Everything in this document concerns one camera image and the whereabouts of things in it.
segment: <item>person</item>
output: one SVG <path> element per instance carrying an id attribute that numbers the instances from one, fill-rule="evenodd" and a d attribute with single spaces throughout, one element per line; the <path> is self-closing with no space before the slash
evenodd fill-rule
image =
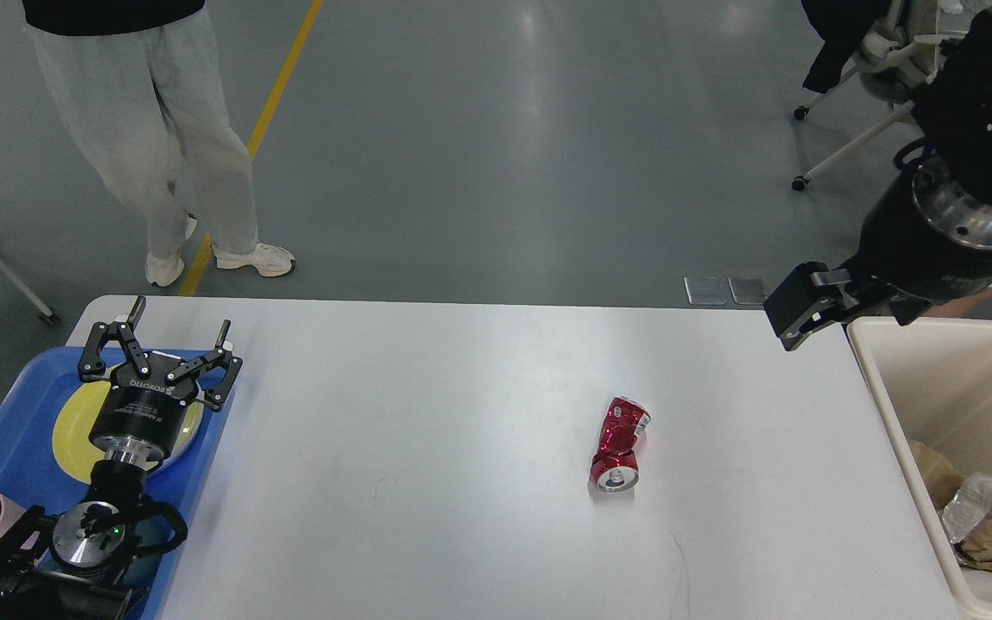
<path id="1" fill-rule="evenodd" d="M 197 220 L 174 195 L 189 166 L 221 270 L 283 276 L 295 259 L 259 242 L 251 157 L 228 123 L 204 0 L 22 0 L 40 73 L 80 152 L 148 226 L 148 282 L 185 268 Z"/>

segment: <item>trash bin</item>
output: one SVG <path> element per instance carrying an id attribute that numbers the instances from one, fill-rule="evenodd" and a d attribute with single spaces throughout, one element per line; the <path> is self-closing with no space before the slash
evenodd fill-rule
<path id="1" fill-rule="evenodd" d="M 962 474 L 992 474 L 992 321 L 863 318 L 847 328 L 871 395 L 952 596 L 992 619 L 992 573 L 960 568 L 907 440 L 947 456 Z"/>

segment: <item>crushed soda can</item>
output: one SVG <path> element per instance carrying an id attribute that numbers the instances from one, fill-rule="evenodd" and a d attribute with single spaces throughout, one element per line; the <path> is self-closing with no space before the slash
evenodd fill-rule
<path id="1" fill-rule="evenodd" d="M 649 413 L 641 405 L 622 396 L 611 400 L 603 428 L 599 429 L 599 449 L 592 458 L 590 470 L 592 481 L 599 490 L 617 493 L 637 484 L 634 443 L 648 424 Z"/>

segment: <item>robotic arm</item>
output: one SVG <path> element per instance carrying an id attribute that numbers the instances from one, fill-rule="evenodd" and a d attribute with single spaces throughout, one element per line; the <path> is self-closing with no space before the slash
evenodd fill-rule
<path id="1" fill-rule="evenodd" d="M 139 297 L 126 321 L 90 330 L 80 381 L 103 381 L 107 343 L 118 342 L 126 358 L 111 370 L 109 393 L 90 429 L 90 442 L 105 456 L 91 469 L 82 501 L 59 515 L 32 506 L 0 539 L 0 620 L 121 620 L 148 592 L 158 558 L 188 535 L 176 507 L 146 494 L 145 464 L 171 455 L 186 409 L 198 400 L 197 378 L 224 369 L 220 384 L 201 398 L 220 409 L 241 361 L 225 342 L 227 320 L 214 348 L 193 360 L 143 350 L 133 334 L 143 309 Z"/>
<path id="2" fill-rule="evenodd" d="M 799 264 L 764 303 L 784 349 L 869 314 L 908 325 L 929 307 L 992 283 L 992 9 L 979 13 L 913 115 L 936 152 L 901 174 L 838 267 Z"/>

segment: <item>yellow plate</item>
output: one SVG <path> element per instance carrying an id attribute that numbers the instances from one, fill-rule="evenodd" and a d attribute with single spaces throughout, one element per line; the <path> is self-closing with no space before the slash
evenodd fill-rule
<path id="1" fill-rule="evenodd" d="M 52 428 L 52 454 L 56 456 L 56 463 L 67 475 L 84 484 L 90 484 L 90 471 L 94 468 L 94 463 L 105 456 L 90 443 L 88 436 L 90 428 L 94 426 L 94 420 L 98 419 L 98 409 L 102 408 L 107 393 L 109 393 L 109 384 L 105 381 L 79 386 L 79 389 L 71 394 L 71 398 L 68 398 L 67 403 L 64 403 L 64 407 L 59 409 L 56 425 Z M 201 427 L 203 411 L 204 407 L 201 403 L 190 404 L 186 409 L 186 419 L 182 420 L 182 431 L 178 432 L 174 449 L 170 452 L 170 458 L 163 462 L 163 467 L 173 463 L 186 450 L 190 441 L 193 441 L 198 427 Z M 145 468 L 149 474 L 154 474 L 157 464 L 157 462 L 146 464 Z"/>

